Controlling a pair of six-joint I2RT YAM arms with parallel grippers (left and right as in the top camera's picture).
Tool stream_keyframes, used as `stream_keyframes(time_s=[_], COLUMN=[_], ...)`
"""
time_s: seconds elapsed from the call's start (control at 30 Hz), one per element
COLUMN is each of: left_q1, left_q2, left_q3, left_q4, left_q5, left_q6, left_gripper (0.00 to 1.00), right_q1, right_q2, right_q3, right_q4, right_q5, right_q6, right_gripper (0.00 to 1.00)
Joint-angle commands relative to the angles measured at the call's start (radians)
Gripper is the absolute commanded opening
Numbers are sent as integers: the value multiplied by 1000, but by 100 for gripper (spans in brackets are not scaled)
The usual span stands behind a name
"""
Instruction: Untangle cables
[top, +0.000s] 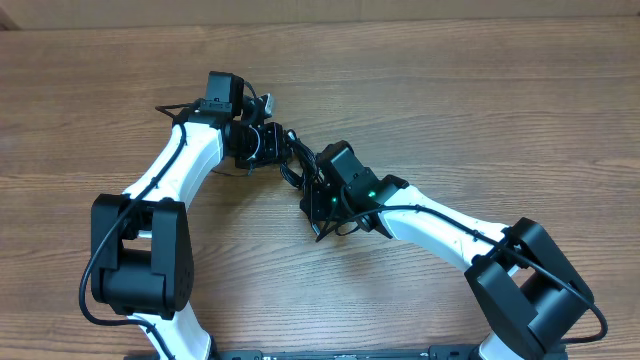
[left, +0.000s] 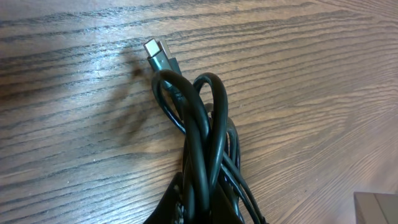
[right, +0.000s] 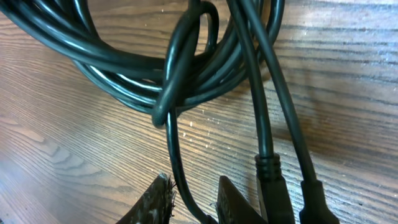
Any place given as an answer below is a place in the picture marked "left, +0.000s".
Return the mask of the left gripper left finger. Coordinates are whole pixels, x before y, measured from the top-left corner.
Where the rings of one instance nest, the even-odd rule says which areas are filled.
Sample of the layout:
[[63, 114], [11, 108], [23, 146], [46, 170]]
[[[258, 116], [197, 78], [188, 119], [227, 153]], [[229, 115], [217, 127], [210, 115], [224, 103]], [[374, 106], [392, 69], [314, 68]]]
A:
[[178, 172], [144, 224], [184, 224], [183, 175]]

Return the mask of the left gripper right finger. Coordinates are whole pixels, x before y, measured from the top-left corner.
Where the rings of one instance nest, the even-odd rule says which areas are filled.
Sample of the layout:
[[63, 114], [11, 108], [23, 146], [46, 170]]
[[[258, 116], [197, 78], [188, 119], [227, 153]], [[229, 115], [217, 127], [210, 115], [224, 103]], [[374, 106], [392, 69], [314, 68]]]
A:
[[214, 192], [214, 224], [242, 224], [219, 184]]

